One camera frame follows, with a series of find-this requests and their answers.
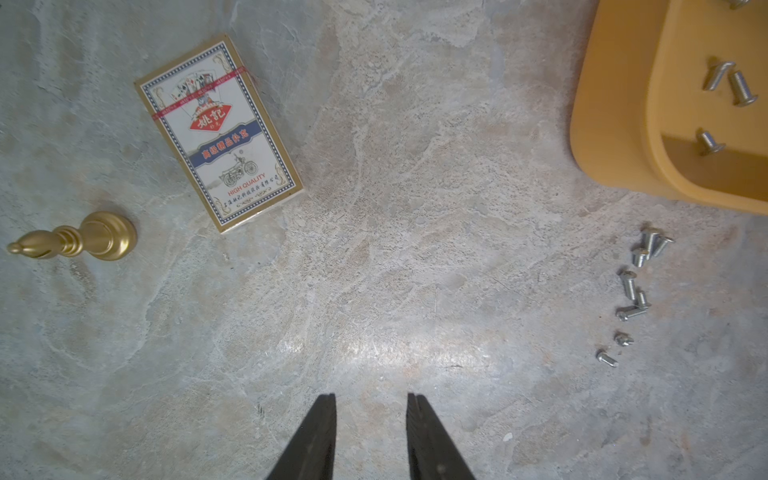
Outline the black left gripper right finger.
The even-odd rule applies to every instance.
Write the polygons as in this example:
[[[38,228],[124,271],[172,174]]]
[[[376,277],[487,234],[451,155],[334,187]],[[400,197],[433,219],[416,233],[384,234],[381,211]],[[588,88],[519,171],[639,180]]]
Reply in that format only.
[[[409,393],[406,410],[407,452],[412,479],[471,479],[469,469],[435,410],[424,395]]]

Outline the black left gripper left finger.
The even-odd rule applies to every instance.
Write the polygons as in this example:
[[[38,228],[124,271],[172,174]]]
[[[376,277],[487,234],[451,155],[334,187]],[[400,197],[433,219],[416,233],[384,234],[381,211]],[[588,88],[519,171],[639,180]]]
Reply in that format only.
[[[317,397],[267,479],[333,478],[337,430],[336,397]]]

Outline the yellow plastic storage box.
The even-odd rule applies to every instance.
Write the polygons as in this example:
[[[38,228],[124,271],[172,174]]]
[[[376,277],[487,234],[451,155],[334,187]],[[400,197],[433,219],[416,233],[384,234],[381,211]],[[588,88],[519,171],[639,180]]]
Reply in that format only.
[[[735,66],[714,91],[710,67]],[[758,96],[734,105],[729,73]],[[699,129],[726,147],[701,155]],[[570,124],[572,154],[594,181],[672,200],[767,211],[767,5],[602,1]]]

